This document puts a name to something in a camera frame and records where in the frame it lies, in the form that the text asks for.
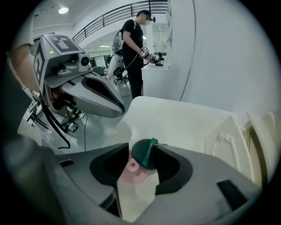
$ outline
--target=balcony railing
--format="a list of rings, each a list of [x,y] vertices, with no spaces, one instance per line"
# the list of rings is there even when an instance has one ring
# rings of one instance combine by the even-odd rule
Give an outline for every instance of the balcony railing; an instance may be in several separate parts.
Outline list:
[[[137,13],[141,10],[148,10],[153,15],[165,14],[167,12],[167,0],[141,1],[111,10],[86,25],[73,37],[73,40],[77,44],[79,44],[81,41],[98,31],[99,29],[119,20],[136,16]]]

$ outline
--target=green cap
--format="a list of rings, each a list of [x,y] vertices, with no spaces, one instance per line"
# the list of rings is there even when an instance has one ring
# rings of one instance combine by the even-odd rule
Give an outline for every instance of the green cap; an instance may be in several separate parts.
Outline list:
[[[155,170],[153,160],[151,160],[151,151],[153,145],[157,144],[158,140],[142,139],[136,142],[132,148],[132,156],[138,164],[147,170]]]

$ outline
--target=ceiling light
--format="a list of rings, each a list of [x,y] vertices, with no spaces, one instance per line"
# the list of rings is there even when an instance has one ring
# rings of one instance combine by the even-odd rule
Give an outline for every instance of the ceiling light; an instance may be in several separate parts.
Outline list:
[[[61,9],[58,11],[59,14],[64,14],[64,13],[67,13],[67,12],[68,12],[68,8],[67,8],[67,7],[63,7],[63,8],[61,8]]]

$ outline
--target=floor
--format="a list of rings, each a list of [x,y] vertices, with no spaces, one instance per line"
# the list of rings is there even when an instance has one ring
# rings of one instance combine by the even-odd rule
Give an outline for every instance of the floor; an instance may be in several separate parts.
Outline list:
[[[131,87],[129,81],[127,83],[119,81],[117,85],[115,85],[113,83],[113,79],[111,79],[111,83],[120,93],[123,103],[125,105],[125,110],[127,112],[129,105],[132,101]],[[70,142],[71,148],[61,150],[63,151],[63,153],[75,153],[100,148],[106,140],[107,136],[111,133],[111,131],[123,118],[124,115],[125,113],[120,117],[112,119],[86,114],[82,119],[78,119],[75,121],[78,125],[78,129],[75,132],[72,133],[68,131],[67,134],[63,133],[66,139]],[[55,115],[55,117],[58,121],[63,120],[63,118],[58,115]],[[50,126],[44,114],[41,115],[40,119],[45,124],[47,124],[47,127]],[[43,137],[43,139],[54,148],[67,146],[65,141],[57,134],[55,130],[52,131],[50,139],[48,140],[46,134],[47,130],[44,127],[36,123],[33,125],[33,127]]]

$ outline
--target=pink suction cup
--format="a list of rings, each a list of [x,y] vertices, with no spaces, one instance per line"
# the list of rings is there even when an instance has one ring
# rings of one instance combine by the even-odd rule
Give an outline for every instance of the pink suction cup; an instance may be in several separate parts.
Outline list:
[[[130,185],[137,185],[141,183],[148,175],[148,170],[140,166],[132,157],[129,151],[129,160],[125,169],[121,173],[120,180]]]

